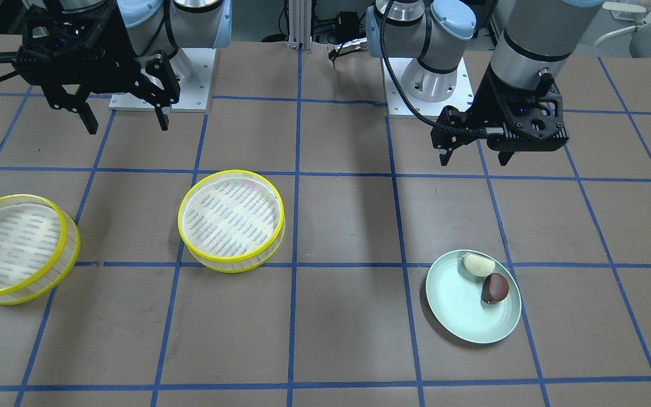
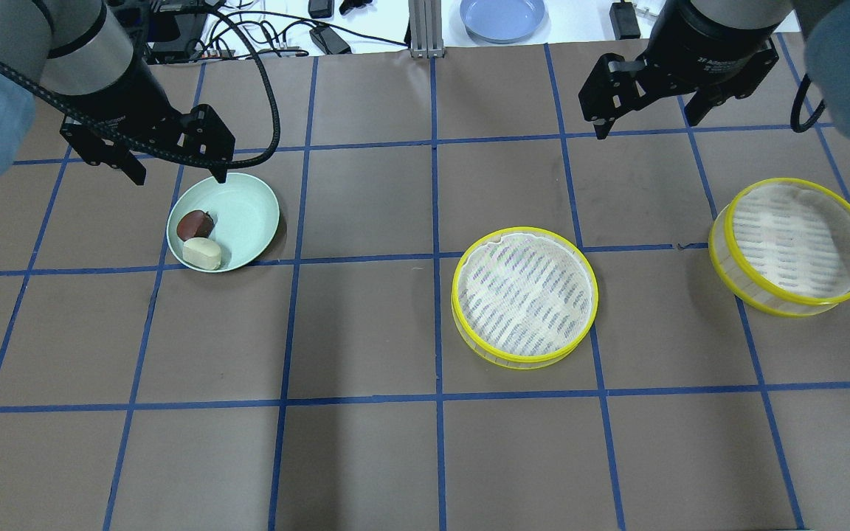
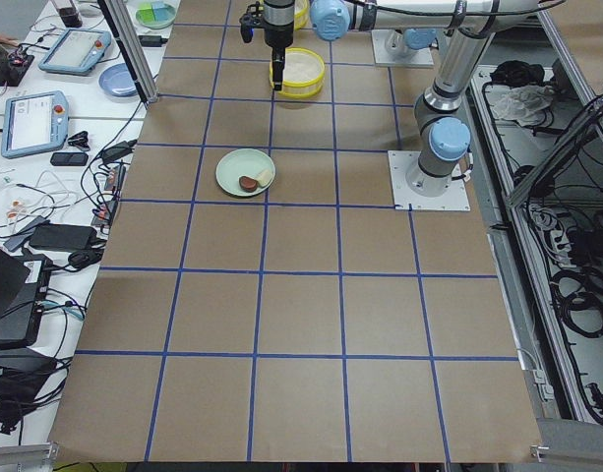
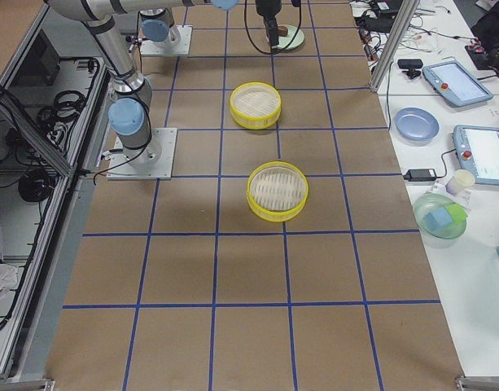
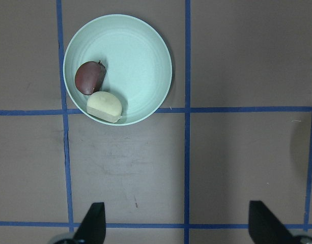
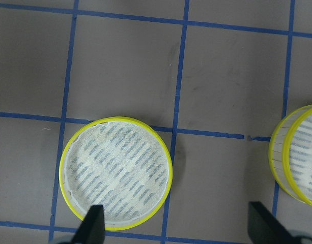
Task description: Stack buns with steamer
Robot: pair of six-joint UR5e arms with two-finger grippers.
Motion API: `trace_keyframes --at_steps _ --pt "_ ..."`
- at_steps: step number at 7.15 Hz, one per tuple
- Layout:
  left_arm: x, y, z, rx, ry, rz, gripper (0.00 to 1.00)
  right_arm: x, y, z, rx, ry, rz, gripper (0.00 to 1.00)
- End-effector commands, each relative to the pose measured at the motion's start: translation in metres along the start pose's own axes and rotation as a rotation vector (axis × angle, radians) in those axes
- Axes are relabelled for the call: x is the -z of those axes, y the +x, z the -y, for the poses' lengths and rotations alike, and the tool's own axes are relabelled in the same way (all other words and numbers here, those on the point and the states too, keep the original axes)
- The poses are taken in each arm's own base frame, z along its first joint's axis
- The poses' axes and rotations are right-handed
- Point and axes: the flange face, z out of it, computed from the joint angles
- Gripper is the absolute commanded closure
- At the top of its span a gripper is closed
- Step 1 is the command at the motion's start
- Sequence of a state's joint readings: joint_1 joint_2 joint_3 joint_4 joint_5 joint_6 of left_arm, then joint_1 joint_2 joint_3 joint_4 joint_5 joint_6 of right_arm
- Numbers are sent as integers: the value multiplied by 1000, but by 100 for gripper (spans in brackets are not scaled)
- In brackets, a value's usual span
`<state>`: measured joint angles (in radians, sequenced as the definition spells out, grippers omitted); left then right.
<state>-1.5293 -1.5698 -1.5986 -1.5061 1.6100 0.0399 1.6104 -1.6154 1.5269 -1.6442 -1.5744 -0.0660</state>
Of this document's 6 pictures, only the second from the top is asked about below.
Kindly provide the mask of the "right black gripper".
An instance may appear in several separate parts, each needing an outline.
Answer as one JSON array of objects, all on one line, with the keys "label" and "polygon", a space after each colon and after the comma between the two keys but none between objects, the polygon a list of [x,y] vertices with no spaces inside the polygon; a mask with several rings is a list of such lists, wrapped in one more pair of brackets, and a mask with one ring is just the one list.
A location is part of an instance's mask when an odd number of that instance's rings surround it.
[{"label": "right black gripper", "polygon": [[699,7],[664,7],[645,50],[634,60],[606,53],[597,59],[580,88],[578,100],[598,140],[650,97],[694,93],[685,104],[688,125],[699,125],[709,111],[728,99],[719,86],[731,80],[760,50],[778,26],[765,16],[744,20],[729,7],[725,15]]}]

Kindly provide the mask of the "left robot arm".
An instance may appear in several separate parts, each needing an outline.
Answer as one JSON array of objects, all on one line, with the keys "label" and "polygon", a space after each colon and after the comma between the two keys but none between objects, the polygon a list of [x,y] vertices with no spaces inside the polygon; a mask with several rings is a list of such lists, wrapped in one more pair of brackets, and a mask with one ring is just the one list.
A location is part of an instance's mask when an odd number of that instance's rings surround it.
[{"label": "left robot arm", "polygon": [[136,152],[206,167],[232,160],[234,136],[209,105],[174,108],[105,1],[0,1],[0,175],[16,161],[35,98],[60,108],[60,133],[90,165],[145,182]]}]

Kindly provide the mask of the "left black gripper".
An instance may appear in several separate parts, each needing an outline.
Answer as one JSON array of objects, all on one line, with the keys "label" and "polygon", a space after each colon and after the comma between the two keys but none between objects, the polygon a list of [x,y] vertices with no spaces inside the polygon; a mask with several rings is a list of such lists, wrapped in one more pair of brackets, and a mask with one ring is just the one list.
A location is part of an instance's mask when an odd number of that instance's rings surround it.
[{"label": "left black gripper", "polygon": [[[97,123],[145,144],[186,155],[187,165],[206,169],[217,184],[227,182],[235,137],[215,108],[200,104],[183,114],[141,58],[133,58],[118,80],[97,93],[68,95],[73,107]],[[82,124],[62,124],[61,137],[91,166],[108,165],[133,182],[145,184],[145,166],[124,145],[106,141]]]}]

